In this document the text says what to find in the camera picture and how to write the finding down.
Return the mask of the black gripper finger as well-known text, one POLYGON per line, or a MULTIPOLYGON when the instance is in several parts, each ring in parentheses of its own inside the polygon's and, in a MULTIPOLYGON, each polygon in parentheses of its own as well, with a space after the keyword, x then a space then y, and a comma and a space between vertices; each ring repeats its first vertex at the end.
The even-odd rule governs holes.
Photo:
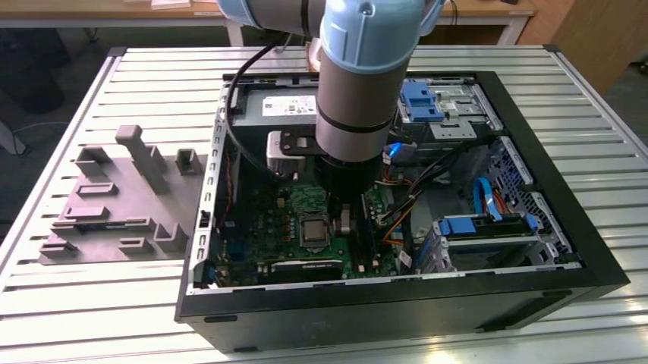
POLYGON ((334 236, 357 237, 365 220, 362 196, 340 198, 329 195, 328 214, 334 236))

